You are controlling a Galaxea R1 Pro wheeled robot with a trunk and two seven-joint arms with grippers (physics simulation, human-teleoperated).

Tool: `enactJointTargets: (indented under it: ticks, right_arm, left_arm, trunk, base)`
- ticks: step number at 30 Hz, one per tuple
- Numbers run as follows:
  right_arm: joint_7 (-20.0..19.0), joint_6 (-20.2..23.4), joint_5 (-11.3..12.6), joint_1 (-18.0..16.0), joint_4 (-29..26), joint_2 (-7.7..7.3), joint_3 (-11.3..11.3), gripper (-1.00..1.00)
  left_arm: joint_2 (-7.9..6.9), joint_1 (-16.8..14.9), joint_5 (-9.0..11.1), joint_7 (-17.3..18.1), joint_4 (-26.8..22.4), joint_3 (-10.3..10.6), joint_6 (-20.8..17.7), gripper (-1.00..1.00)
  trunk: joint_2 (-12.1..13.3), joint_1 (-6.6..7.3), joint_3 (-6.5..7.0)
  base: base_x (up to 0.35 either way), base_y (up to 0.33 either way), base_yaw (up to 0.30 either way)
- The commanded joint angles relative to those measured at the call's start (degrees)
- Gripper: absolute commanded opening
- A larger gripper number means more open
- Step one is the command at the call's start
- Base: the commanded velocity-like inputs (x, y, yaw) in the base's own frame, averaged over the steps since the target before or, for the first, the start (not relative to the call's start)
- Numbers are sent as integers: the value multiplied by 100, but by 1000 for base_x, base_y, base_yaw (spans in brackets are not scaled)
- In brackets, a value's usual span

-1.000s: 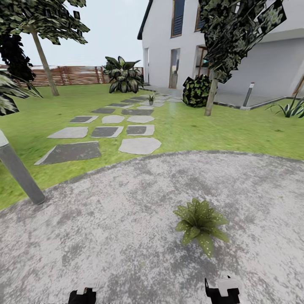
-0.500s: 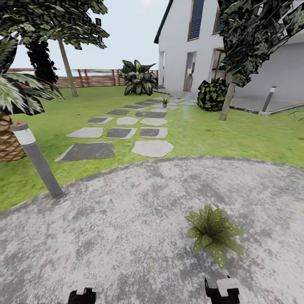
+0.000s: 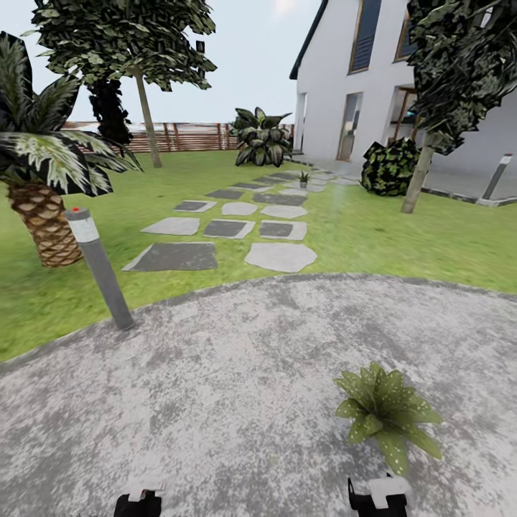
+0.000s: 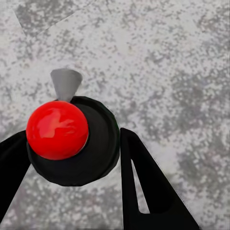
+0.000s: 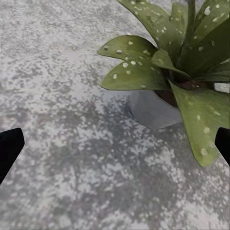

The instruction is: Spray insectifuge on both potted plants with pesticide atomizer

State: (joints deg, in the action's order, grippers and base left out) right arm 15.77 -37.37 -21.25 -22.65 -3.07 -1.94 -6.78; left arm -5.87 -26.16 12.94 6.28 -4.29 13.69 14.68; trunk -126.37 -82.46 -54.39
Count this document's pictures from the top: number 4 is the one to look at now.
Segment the insectifuge atomizer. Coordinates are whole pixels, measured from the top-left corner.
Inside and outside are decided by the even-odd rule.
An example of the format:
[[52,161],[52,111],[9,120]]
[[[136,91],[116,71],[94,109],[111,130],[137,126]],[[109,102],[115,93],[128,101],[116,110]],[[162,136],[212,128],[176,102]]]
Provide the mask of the insectifuge atomizer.
[[38,174],[60,186],[83,186],[108,176],[120,160],[120,129],[102,103],[74,96],[83,77],[54,69],[58,99],[38,107],[26,126],[29,161]]

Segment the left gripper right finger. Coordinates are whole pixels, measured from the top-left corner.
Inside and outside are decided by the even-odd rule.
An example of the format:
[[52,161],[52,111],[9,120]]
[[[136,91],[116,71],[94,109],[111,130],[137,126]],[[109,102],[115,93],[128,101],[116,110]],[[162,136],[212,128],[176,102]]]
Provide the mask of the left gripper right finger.
[[[133,160],[150,214],[139,211]],[[124,230],[201,230],[139,136],[120,128]]]

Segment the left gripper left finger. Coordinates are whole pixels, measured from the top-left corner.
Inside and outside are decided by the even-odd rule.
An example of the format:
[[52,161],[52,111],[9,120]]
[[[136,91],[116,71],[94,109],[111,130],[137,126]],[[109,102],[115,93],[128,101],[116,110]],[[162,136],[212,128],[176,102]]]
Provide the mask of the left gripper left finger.
[[0,143],[0,224],[31,165],[26,143],[26,130]]

